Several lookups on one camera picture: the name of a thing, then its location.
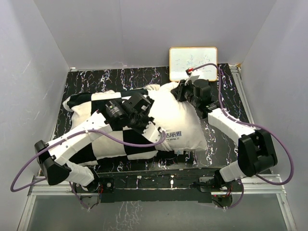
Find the black white checkered pillowcase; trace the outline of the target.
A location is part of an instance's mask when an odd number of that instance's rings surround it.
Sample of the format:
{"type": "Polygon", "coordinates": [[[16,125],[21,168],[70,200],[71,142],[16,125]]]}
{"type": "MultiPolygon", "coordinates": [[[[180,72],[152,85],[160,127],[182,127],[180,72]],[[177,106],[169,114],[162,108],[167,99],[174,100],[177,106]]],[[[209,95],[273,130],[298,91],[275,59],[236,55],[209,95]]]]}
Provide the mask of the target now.
{"type": "MultiPolygon", "coordinates": [[[[90,93],[83,92],[69,96],[64,102],[63,107],[65,110],[72,112],[72,125],[71,129],[82,124],[86,119],[100,110],[111,99],[121,99],[121,102],[125,102],[131,98],[131,96],[140,93],[145,98],[154,100],[150,95],[150,91],[146,89],[129,90],[123,92],[115,92],[113,90],[90,93]]],[[[155,157],[159,152],[171,151],[171,147],[167,141],[162,142],[159,145],[151,147],[135,147],[127,146],[118,143],[102,134],[91,133],[95,136],[95,140],[79,150],[74,154],[70,161],[82,166],[97,165],[107,158],[126,157],[128,160],[138,159],[151,159],[155,157]]],[[[131,128],[115,126],[113,132],[109,133],[110,136],[115,139],[127,143],[133,144],[150,144],[143,135],[137,133],[131,128]]]]}

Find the white pillow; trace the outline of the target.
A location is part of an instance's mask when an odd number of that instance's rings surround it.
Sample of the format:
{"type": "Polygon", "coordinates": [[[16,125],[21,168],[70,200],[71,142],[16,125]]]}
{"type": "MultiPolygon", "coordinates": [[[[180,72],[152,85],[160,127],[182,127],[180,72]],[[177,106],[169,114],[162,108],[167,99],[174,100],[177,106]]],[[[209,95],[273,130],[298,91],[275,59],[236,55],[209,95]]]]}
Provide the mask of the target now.
{"type": "Polygon", "coordinates": [[[166,131],[165,141],[155,148],[166,152],[206,150],[207,142],[194,107],[187,101],[178,102],[171,93],[177,86],[178,82],[170,82],[143,87],[154,100],[149,116],[154,118],[157,127],[166,131]]]}

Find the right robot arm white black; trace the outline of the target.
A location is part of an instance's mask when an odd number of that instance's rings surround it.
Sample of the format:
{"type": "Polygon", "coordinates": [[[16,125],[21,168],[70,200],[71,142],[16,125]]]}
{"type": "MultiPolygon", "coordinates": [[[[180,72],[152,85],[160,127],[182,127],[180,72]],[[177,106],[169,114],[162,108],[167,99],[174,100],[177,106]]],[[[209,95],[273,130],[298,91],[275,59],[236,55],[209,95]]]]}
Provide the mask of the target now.
{"type": "Polygon", "coordinates": [[[213,101],[207,80],[181,80],[171,94],[178,102],[190,103],[200,119],[207,119],[209,125],[219,129],[238,146],[236,161],[215,171],[213,178],[206,182],[197,181],[195,185],[225,191],[231,187],[232,181],[255,176],[277,165],[270,133],[241,125],[234,117],[225,115],[225,110],[213,101]]]}

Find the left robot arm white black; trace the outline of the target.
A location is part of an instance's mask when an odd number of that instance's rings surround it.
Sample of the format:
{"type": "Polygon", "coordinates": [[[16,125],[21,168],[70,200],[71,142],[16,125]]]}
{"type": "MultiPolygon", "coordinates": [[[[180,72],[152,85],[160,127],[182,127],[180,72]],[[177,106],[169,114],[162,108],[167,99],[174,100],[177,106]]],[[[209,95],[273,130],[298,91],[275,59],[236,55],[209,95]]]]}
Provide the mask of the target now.
{"type": "Polygon", "coordinates": [[[69,181],[82,185],[87,191],[99,188],[96,173],[70,161],[70,158],[101,136],[121,143],[111,137],[116,128],[128,127],[147,140],[147,144],[123,141],[126,146],[145,148],[158,144],[161,138],[159,130],[149,116],[154,100],[149,96],[134,93],[129,99],[110,99],[103,103],[89,118],[63,136],[35,144],[37,161],[49,185],[69,181]]]}

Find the small whiteboard with wooden frame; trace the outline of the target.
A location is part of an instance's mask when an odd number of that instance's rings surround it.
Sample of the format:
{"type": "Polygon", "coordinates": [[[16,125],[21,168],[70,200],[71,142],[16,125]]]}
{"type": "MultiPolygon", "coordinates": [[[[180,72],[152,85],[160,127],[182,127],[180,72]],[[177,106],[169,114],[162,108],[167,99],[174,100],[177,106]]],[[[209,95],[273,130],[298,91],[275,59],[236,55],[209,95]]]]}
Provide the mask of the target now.
{"type": "Polygon", "coordinates": [[[194,69],[203,64],[217,63],[216,47],[173,47],[169,49],[169,79],[178,82],[187,79],[187,69],[194,69]]]}

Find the aluminium frame rail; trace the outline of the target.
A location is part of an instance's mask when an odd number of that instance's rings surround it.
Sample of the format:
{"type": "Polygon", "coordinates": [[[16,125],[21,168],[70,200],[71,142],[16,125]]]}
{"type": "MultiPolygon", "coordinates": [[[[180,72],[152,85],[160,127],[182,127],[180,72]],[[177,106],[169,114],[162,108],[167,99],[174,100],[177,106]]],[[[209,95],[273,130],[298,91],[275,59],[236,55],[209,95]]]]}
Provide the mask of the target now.
{"type": "MultiPolygon", "coordinates": [[[[231,116],[228,114],[226,109],[223,107],[221,101],[218,101],[219,106],[225,110],[225,115],[231,116]]],[[[263,129],[270,133],[272,141],[277,139],[277,136],[267,130],[265,127],[249,124],[242,122],[235,118],[235,120],[239,121],[241,125],[249,126],[254,129],[263,129]]],[[[207,180],[204,177],[200,177],[197,181],[206,182],[207,180]]],[[[127,201],[179,201],[187,199],[189,194],[193,196],[200,196],[203,193],[210,193],[213,190],[219,190],[221,188],[212,188],[212,187],[203,187],[200,185],[195,185],[195,182],[190,184],[188,187],[177,187],[174,188],[172,186],[162,187],[161,185],[153,186],[150,183],[147,183],[144,187],[136,186],[135,188],[118,188],[112,179],[103,178],[98,176],[98,181],[96,184],[90,187],[86,187],[88,189],[94,189],[100,193],[102,196],[102,202],[113,202],[116,199],[116,196],[121,195],[127,201]]],[[[228,185],[224,186],[226,188],[226,196],[230,196],[232,190],[236,187],[243,187],[242,179],[238,179],[228,183],[228,185]]]]}

